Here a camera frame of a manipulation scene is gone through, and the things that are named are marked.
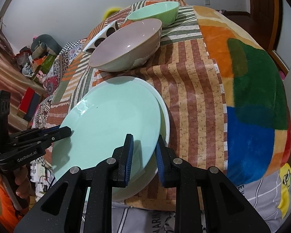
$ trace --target bowl rim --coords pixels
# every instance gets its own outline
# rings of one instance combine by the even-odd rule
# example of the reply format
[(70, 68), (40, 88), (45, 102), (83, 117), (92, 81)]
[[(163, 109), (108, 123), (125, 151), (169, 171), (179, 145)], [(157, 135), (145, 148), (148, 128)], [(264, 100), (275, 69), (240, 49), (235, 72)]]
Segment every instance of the bowl rim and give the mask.
[[(138, 21), (136, 21), (136, 22), (132, 22), (132, 23), (130, 23), (130, 24), (124, 26), (123, 28), (125, 28), (125, 27), (127, 27), (127, 26), (129, 26), (129, 25), (132, 25), (132, 24), (134, 24), (134, 23), (137, 23), (137, 22), (140, 22), (140, 21), (145, 21), (145, 20), (156, 20), (156, 21), (159, 21), (159, 22), (160, 22), (160, 27), (157, 29), (157, 31), (155, 31), (155, 33), (154, 33), (153, 35), (149, 36), (146, 40), (144, 40), (142, 43), (138, 44), (137, 46), (135, 46), (135, 47), (132, 48), (131, 50), (129, 50), (129, 51), (123, 53), (122, 55), (120, 55), (120, 56), (118, 56), (118, 57), (116, 57), (116, 58), (110, 60), (109, 62), (106, 62), (106, 63), (101, 64), (101, 65), (91, 65), (91, 64), (90, 64), (90, 60), (91, 60), (93, 54), (95, 53), (95, 51), (96, 51), (96, 50), (99, 48), (99, 46), (104, 42), (104, 41), (102, 41), (101, 44), (98, 45), (98, 47), (97, 47), (97, 48), (93, 51), (93, 53), (91, 54), (91, 56), (90, 56), (90, 58), (89, 58), (89, 61), (88, 61), (89, 66), (90, 66), (90, 67), (93, 67), (93, 68), (98, 68), (98, 67), (104, 66), (104, 65), (106, 65), (106, 64), (108, 64), (108, 63), (110, 63), (110, 62), (112, 62), (112, 61), (114, 61), (114, 60), (116, 60), (116, 59), (118, 59), (118, 58), (120, 58), (120, 57), (122, 57), (122, 56), (124, 56), (124, 55), (127, 54), (128, 52), (131, 52), (132, 50), (134, 50), (134, 49), (136, 49), (137, 47), (139, 47), (140, 45), (142, 45), (144, 42), (148, 41), (150, 38), (152, 38), (152, 37), (153, 37), (153, 36), (154, 36), (154, 35), (155, 35), (155, 34), (156, 34), (156, 33), (157, 33), (161, 28), (162, 28), (162, 25), (163, 25), (162, 21), (159, 20), (159, 19), (156, 19), (156, 18), (147, 18), (147, 19), (138, 20)], [(119, 32), (119, 31), (120, 31), (121, 29), (123, 29), (123, 28), (120, 28), (119, 30), (115, 31), (113, 34), (116, 34), (117, 32)]]
[(156, 13), (156, 14), (152, 14), (152, 15), (145, 16), (145, 17), (142, 17), (142, 18), (141, 18), (141, 17), (140, 17), (140, 18), (131, 18), (131, 15), (133, 15), (136, 11), (141, 10), (141, 9), (143, 9), (143, 8), (145, 8), (145, 7), (148, 7), (148, 6), (155, 6), (155, 5), (157, 6), (157, 4), (160, 4), (160, 3), (177, 3), (177, 4), (178, 4), (178, 5), (175, 6), (174, 8), (169, 9), (169, 10), (167, 10), (167, 11), (170, 11), (170, 10), (173, 10), (173, 9), (175, 9), (175, 8), (177, 8), (177, 7), (180, 7), (180, 3), (179, 3), (179, 2), (176, 2), (176, 1), (165, 1), (165, 2), (153, 3), (153, 4), (150, 4), (150, 5), (144, 6), (144, 7), (142, 7), (142, 8), (139, 8), (139, 9), (137, 9), (137, 10), (131, 12), (131, 13), (127, 16), (127, 19), (128, 19), (128, 20), (137, 20), (137, 21), (139, 21), (139, 20), (147, 19), (148, 17), (153, 17), (153, 16), (159, 15), (159, 14), (161, 14), (161, 13), (167, 12), (167, 11), (163, 11), (163, 12)]

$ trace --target yellow toy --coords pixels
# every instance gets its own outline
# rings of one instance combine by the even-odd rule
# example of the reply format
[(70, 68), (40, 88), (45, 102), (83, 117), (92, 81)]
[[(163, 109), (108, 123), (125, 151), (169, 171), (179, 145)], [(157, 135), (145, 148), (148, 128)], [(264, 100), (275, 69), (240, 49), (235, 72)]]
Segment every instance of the yellow toy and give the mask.
[(119, 12), (121, 10), (121, 8), (110, 8), (108, 9), (104, 15), (103, 15), (103, 20), (107, 19), (108, 17), (112, 16), (113, 14)]
[(286, 163), (280, 168), (280, 179), (281, 179), (281, 200), (278, 208), (282, 212), (282, 218), (285, 217), (290, 203), (289, 186), (291, 184), (291, 167)]

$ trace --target blue patch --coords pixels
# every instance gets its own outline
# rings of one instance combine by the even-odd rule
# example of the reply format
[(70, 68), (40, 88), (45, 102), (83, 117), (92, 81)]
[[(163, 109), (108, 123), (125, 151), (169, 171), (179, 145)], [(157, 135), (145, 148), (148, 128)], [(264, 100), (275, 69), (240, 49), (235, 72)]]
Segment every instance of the blue patch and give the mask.
[(273, 155), (275, 131), (241, 123), (227, 107), (227, 177), (234, 185), (263, 177)]

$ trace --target hand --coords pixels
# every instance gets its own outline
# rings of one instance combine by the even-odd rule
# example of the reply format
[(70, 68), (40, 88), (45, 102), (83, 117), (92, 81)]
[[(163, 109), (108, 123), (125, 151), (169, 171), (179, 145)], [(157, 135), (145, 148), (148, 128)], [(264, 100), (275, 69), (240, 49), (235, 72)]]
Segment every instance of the hand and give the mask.
[[(20, 198), (29, 197), (31, 191), (31, 183), (28, 178), (28, 169), (26, 168), (26, 166), (22, 166), (20, 168), (20, 171), (16, 174), (15, 183), (19, 186), (16, 190), (16, 194)], [(0, 185), (5, 190), (1, 174), (0, 174)]]

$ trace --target mint green plate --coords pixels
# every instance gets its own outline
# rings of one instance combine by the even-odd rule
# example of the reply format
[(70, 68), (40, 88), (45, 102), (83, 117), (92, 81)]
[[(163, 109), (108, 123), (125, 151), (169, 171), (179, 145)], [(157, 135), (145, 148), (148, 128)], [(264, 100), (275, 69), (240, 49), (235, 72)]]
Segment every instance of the mint green plate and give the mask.
[(127, 19), (133, 22), (147, 18), (156, 18), (162, 21), (162, 27), (172, 24), (178, 15), (180, 3), (178, 2), (159, 2), (144, 6), (131, 12)]
[(150, 160), (160, 125), (156, 97), (133, 77), (121, 76), (98, 84), (61, 124), (70, 127), (72, 135), (54, 143), (52, 165), (56, 179), (73, 166), (96, 166), (123, 146), (126, 134), (133, 134), (132, 180)]

